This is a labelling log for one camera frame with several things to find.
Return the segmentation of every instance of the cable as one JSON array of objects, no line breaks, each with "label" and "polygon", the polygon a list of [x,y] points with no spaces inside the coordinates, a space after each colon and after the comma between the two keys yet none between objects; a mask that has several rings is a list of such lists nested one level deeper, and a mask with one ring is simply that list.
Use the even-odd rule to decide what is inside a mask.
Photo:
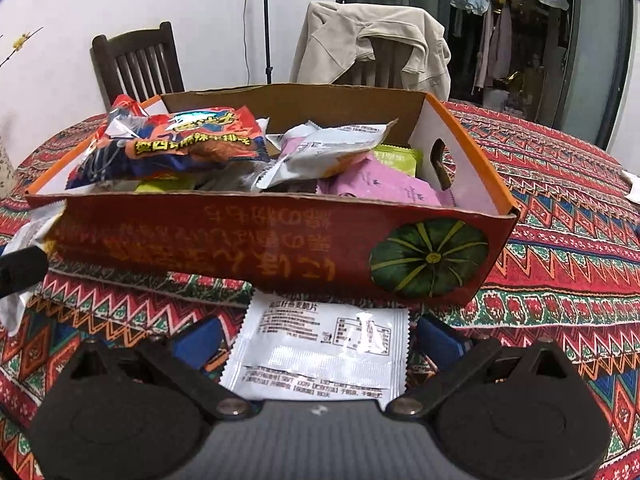
[{"label": "cable", "polygon": [[242,9],[242,42],[244,43],[244,65],[246,66],[246,85],[249,86],[251,81],[251,72],[249,71],[249,57],[246,48],[246,0],[244,0],[244,8]]}]

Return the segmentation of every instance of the cardboard box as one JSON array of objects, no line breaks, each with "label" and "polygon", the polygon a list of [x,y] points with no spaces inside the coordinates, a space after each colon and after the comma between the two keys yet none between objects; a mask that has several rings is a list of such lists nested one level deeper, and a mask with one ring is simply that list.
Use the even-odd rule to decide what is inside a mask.
[{"label": "cardboard box", "polygon": [[[518,219],[516,202],[478,145],[433,96],[350,86],[274,84],[155,98],[170,112],[247,105],[269,133],[388,123],[387,144],[423,151],[418,176],[455,208],[264,192],[62,192],[78,146],[29,189],[33,206],[66,199],[51,232],[63,258],[146,272],[247,280],[263,290],[466,304]],[[444,147],[456,165],[452,183]]]}]

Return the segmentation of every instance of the pink snack packet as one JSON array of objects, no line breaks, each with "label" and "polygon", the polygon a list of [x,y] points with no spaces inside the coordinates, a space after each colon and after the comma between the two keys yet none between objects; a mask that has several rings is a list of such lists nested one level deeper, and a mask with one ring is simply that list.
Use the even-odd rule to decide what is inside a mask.
[{"label": "pink snack packet", "polygon": [[390,168],[373,155],[333,178],[319,180],[317,191],[388,202],[442,205],[438,193],[425,181]]}]

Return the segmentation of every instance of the light stand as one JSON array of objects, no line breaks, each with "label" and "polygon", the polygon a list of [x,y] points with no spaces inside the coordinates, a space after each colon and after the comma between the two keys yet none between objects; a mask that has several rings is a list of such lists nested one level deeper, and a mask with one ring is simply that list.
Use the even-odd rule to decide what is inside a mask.
[{"label": "light stand", "polygon": [[264,6],[264,53],[266,56],[267,68],[265,74],[267,75],[267,84],[271,84],[271,46],[269,42],[269,0],[262,0]]}]

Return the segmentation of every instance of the white paper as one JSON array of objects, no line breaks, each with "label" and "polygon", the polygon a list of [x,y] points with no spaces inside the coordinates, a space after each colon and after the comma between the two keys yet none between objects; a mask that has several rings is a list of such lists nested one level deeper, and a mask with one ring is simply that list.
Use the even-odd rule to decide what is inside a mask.
[{"label": "white paper", "polygon": [[631,191],[625,198],[634,204],[640,205],[640,177],[624,170],[621,173],[631,183]]}]

